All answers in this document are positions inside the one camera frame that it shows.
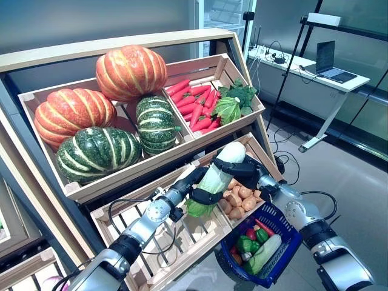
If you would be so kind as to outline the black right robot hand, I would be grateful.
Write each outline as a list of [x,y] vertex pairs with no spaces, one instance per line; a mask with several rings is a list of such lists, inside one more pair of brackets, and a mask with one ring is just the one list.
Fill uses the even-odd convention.
[[212,158],[214,165],[223,173],[232,175],[238,182],[248,189],[261,191],[261,199],[270,201],[269,186],[272,187],[265,179],[271,179],[267,169],[257,160],[246,156],[243,162],[226,162],[215,156]]

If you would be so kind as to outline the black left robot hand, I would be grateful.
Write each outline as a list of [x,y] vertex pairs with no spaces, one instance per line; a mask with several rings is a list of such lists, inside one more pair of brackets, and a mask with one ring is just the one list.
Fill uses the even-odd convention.
[[224,186],[221,171],[210,166],[194,168],[185,178],[177,180],[172,189],[175,189],[182,198],[189,193],[194,202],[209,206],[222,198]]

